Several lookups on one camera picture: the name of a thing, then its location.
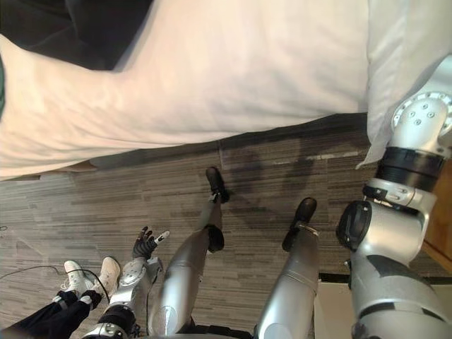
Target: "wooden furniture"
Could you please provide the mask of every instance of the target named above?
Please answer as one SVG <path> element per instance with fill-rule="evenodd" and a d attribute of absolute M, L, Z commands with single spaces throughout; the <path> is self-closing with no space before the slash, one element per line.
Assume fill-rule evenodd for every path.
<path fill-rule="evenodd" d="M 423 249 L 452 273 L 452 161 L 448 161 L 436 183 L 438 197 L 424 240 Z"/>

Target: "robot leg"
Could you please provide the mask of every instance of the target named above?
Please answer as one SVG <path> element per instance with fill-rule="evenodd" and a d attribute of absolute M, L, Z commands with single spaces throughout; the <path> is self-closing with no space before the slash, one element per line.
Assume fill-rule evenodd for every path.
<path fill-rule="evenodd" d="M 302 339 L 311 326 L 319 276 L 318 234 L 307 226 L 316 201 L 304 199 L 283 243 L 289 258 L 256 327 L 255 339 Z"/>

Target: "metal cylinder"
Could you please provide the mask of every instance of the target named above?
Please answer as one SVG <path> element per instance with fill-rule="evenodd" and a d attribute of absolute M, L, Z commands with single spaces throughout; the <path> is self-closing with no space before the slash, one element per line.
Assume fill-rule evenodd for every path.
<path fill-rule="evenodd" d="M 317 233 L 300 227 L 256 327 L 256 339 L 301 339 L 309 332 L 319 276 Z"/>

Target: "person's leg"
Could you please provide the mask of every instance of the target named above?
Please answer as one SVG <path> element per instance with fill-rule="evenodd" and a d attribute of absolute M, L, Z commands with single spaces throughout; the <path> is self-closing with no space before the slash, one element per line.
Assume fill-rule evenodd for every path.
<path fill-rule="evenodd" d="M 26 333 L 34 338 L 69 339 L 72 332 L 88 317 L 90 310 L 98 306 L 105 296 L 105 292 L 110 295 L 117 289 L 121 268 L 113 258 L 107 257 L 104 259 L 99 276 L 99 280 L 106 291 L 104 291 L 99 281 L 96 281 L 93 285 L 83 275 L 82 271 L 71 273 L 73 270 L 81 269 L 74 261 L 66 262 L 64 267 L 66 272 L 69 272 L 69 289 L 73 289 L 71 292 L 73 296 L 80 295 L 80 299 L 77 300 L 77 297 L 75 297 L 75 302 L 72 302 L 70 307 L 60 309 L 49 318 L 41 319 L 41 321 L 34 322 L 31 326 L 28 326 Z"/>
<path fill-rule="evenodd" d="M 46 321 L 53 317 L 53 315 L 59 313 L 60 311 L 67 309 L 73 303 L 77 301 L 77 296 L 74 291 L 63 292 L 59 291 L 56 297 L 52 300 L 51 304 L 42 307 L 39 311 L 28 316 L 27 318 L 13 324 L 12 326 L 5 328 L 0 332 L 2 338 L 13 337 L 18 333 L 27 333 L 30 328 L 35 326 L 37 323 Z"/>
<path fill-rule="evenodd" d="M 69 339 L 72 332 L 88 317 L 90 310 L 95 309 L 101 300 L 102 295 L 96 291 L 85 291 L 69 308 L 37 323 L 28 332 L 34 338 Z"/>

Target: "white sheet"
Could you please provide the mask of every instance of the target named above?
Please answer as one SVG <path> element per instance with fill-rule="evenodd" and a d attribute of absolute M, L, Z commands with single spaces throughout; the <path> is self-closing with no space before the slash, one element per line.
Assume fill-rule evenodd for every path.
<path fill-rule="evenodd" d="M 437 0 L 442 7 L 429 6 L 427 11 L 434 14 L 427 17 L 434 18 L 451 2 Z M 385 6 L 394 13 L 410 7 L 418 16 L 426 5 L 408 0 L 370 4 L 156 1 L 131 54 L 115 72 L 89 71 L 32 54 L 0 36 L 6 67 L 0 177 L 43 172 L 137 148 L 199 143 L 301 124 L 332 113 L 365 112 L 368 81 L 369 135 L 373 141 L 381 138 L 379 133 L 387 137 L 382 126 L 388 104 L 401 98 L 394 94 L 378 105 L 379 92 L 386 90 L 379 79 L 388 72 L 395 76 L 398 81 L 392 89 L 396 84 L 396 93 L 403 96 L 423 66 L 440 59 L 446 49 L 424 53 L 422 62 L 412 63 L 408 78 L 394 75 L 411 56 L 405 52 L 398 66 L 388 69 L 384 61 L 391 56 L 391 46 L 402 39 L 409 42 L 403 47 L 409 51 L 419 39 L 406 37 L 413 30 L 428 32 L 422 25 L 402 32 L 396 25 L 395 31 L 385 31 L 385 24 L 392 22 L 373 14 L 385 14 Z M 405 10 L 393 19 L 400 25 L 409 15 Z M 433 40 L 452 36 L 450 21 L 442 25 L 446 29 L 434 28 L 440 36 Z M 368 41 L 374 51 L 369 59 Z"/>

